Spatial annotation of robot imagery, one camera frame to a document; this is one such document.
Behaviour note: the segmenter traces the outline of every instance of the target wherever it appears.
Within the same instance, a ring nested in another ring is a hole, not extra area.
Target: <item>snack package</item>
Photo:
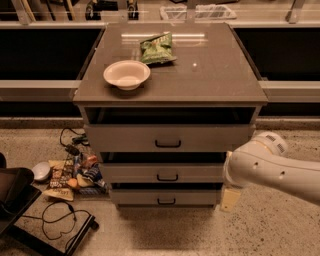
[[[73,161],[53,161],[49,160],[52,169],[52,177],[48,188],[43,192],[44,195],[73,201],[74,194],[68,185],[72,178]]]
[[[166,63],[176,60],[172,55],[172,33],[153,36],[140,42],[141,62],[144,64]]]

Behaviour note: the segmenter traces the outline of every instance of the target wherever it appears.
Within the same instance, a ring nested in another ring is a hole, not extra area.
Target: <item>speckled floor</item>
[[[1,120],[0,151],[8,167],[32,168],[41,161],[64,159],[66,152],[59,144],[61,129],[77,122]],[[320,160],[320,125],[296,122],[262,121],[257,133],[271,129],[289,144],[290,158]],[[65,133],[67,141],[73,136]],[[44,185],[35,184],[44,189]],[[50,203],[40,198],[28,215],[40,216]],[[208,208],[123,208],[117,209],[105,197],[76,197],[76,210],[84,209],[96,217],[100,228],[90,231],[74,255],[320,255],[320,208],[276,190],[251,185],[244,190],[231,213]],[[63,205],[52,209],[52,216],[67,213]],[[79,216],[76,228],[84,216]],[[71,220],[48,227],[50,235],[67,230]],[[17,225],[44,239],[38,220],[21,218]],[[66,236],[50,242],[64,250]],[[0,239],[1,255],[35,255],[8,237]]]

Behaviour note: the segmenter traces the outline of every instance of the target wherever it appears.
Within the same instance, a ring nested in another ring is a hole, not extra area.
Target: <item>pile of snacks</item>
[[[44,195],[73,201],[74,192],[101,194],[107,192],[95,155],[80,154],[66,161],[49,161],[52,178]]]

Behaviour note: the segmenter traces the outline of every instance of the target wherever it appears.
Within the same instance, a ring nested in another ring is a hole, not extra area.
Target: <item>ceramic bowl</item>
[[[150,68],[135,60],[111,64],[103,72],[104,79],[121,90],[134,90],[150,76]]]

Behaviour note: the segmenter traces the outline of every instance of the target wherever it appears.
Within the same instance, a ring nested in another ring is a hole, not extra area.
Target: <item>chip bag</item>
[[[172,34],[165,33],[153,36],[140,42],[142,51],[141,62],[144,64],[166,63],[176,60],[172,55]]]

